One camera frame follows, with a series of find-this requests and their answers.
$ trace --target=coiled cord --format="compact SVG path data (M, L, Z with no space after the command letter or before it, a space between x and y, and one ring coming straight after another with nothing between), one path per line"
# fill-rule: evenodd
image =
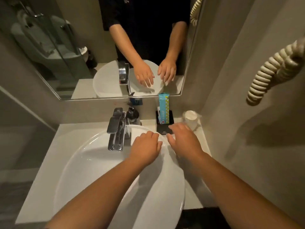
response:
M305 60L305 37L281 49L270 57L255 75L247 96L247 103L255 106L273 86L294 78Z
M191 24L193 26L197 26L199 9L200 9L201 4L202 4L202 0L197 0L191 10L190 20L191 20Z

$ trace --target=black shirt sleeve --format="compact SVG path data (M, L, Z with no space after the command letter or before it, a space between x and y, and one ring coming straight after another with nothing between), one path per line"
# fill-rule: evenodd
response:
M173 4L172 23L186 22L189 25L191 0L175 0Z
M114 24L120 24L124 0L98 0L101 9L103 28L109 30Z

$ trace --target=soap dispenser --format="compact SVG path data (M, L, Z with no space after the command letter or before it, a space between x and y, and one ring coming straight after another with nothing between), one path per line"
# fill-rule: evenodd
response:
M141 125L139 112L132 106L132 102L128 103L129 108L126 117L129 125Z

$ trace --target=sink basin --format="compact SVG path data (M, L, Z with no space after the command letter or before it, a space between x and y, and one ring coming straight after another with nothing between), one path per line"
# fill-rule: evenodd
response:
M131 92L134 96L150 96L158 95L163 91L164 83L158 76L158 65L155 63L144 60L152 70L155 78L154 84L148 88L141 85L135 77L134 69L129 69L129 83ZM107 63L97 71L93 78L93 89L98 97L118 97L128 96L127 87L119 85L119 67L117 61Z
M128 125L131 139L124 143L123 151L107 149L109 134L99 133L79 148L68 161L58 182L54 213L68 201L128 157L137 136L149 129ZM184 203L184 174L177 165L174 152L162 137L158 158L147 166L124 195L109 228L166 228L174 229Z

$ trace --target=mirror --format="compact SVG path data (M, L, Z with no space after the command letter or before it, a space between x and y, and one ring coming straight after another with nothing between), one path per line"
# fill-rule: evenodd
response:
M0 29L63 100L175 95L195 1L0 0Z

